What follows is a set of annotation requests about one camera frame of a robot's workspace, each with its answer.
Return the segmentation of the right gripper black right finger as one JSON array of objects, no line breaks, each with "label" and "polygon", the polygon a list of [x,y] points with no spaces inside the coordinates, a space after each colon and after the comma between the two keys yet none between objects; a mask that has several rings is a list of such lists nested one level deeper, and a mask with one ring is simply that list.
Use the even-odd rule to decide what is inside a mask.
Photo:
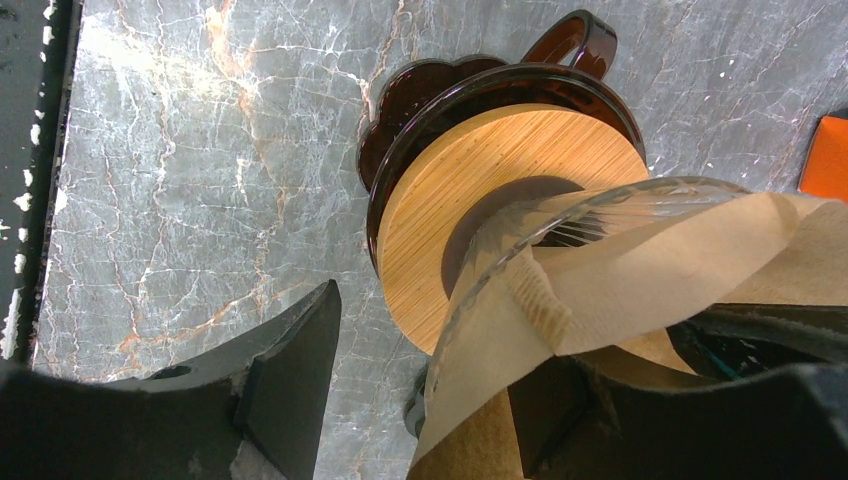
[{"label": "right gripper black right finger", "polygon": [[552,358],[508,388],[531,479],[843,479],[847,369],[730,382],[629,354]]}]

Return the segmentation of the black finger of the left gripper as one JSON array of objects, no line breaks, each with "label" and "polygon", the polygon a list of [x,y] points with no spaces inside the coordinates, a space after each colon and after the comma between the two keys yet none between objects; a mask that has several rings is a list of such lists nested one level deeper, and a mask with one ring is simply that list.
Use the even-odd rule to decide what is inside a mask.
[{"label": "black finger of the left gripper", "polygon": [[845,306],[714,304],[666,332],[695,373],[717,380],[847,362]]}]

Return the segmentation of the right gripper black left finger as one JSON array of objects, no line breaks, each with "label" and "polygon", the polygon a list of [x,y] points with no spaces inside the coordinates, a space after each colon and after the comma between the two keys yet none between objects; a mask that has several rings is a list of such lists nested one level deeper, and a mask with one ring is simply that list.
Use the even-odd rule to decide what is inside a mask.
[{"label": "right gripper black left finger", "polygon": [[227,479],[244,445],[315,471],[341,320],[329,280],[280,315],[144,378],[85,384],[1,364],[5,479]]}]

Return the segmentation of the brown paper coffee filter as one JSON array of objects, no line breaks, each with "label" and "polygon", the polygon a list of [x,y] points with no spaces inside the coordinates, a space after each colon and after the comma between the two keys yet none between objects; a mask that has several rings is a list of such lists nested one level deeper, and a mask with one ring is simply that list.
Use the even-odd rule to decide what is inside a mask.
[{"label": "brown paper coffee filter", "polygon": [[843,306],[847,207],[754,193],[635,221],[585,246],[493,248],[483,233],[462,274],[427,380],[412,479],[515,479],[506,388],[554,356],[637,344],[718,303]]}]

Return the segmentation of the clear glass dripper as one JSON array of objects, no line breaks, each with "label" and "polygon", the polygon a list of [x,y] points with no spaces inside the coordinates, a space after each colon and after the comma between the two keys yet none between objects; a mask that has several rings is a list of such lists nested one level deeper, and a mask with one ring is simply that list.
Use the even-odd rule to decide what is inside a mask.
[{"label": "clear glass dripper", "polygon": [[457,402],[479,406],[559,355],[567,309],[542,270],[545,253],[571,253],[657,222],[746,195],[706,177],[671,177],[518,202],[477,230],[450,297],[424,398],[447,381]]}]

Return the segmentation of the orange coffee filter box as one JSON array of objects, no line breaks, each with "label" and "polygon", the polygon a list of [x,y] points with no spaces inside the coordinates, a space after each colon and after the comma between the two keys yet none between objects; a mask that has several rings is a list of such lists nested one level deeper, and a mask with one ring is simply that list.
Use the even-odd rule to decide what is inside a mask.
[{"label": "orange coffee filter box", "polygon": [[823,116],[814,132],[798,190],[847,202],[847,109]]}]

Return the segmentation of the brown glass dripper cup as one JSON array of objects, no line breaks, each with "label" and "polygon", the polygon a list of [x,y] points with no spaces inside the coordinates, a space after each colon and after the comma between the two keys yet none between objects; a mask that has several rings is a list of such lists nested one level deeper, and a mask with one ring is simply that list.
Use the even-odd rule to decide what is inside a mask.
[{"label": "brown glass dripper cup", "polygon": [[358,148],[358,173],[369,194],[371,262],[378,262],[380,222],[403,173],[439,136],[476,115],[530,103],[565,107],[610,125],[643,154],[635,117],[603,81],[616,50],[615,30],[578,9],[549,28],[517,63],[470,55],[453,62],[415,61],[396,71]]}]

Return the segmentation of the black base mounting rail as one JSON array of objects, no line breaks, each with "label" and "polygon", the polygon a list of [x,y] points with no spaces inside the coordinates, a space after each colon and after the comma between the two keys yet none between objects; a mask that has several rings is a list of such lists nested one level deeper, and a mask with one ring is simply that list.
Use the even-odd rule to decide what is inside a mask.
[{"label": "black base mounting rail", "polygon": [[31,356],[80,1],[1,4],[1,357]]}]

